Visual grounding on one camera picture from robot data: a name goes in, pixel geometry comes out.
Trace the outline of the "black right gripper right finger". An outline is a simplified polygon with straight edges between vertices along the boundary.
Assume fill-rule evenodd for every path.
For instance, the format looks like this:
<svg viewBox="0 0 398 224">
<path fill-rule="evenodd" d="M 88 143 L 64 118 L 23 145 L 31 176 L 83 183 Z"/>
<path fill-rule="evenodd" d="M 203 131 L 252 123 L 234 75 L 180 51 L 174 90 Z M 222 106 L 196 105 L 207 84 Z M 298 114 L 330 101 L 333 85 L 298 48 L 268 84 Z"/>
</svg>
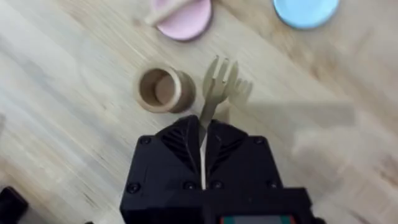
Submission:
<svg viewBox="0 0 398 224">
<path fill-rule="evenodd" d="M 216 119 L 206 140 L 206 186 L 208 189 L 281 189 L 270 145 L 264 136 L 247 132 Z"/>
</svg>

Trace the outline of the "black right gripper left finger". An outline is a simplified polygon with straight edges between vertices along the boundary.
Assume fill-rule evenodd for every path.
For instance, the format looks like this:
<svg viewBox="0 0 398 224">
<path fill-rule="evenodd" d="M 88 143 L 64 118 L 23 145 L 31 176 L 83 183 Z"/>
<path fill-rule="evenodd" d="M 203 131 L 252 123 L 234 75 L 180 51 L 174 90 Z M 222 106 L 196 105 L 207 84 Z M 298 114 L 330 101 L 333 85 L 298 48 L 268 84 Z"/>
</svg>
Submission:
<svg viewBox="0 0 398 224">
<path fill-rule="evenodd" d="M 123 200 L 155 200 L 178 193 L 201 192 L 198 132 L 198 117 L 190 115 L 154 135 L 141 136 Z"/>
</svg>

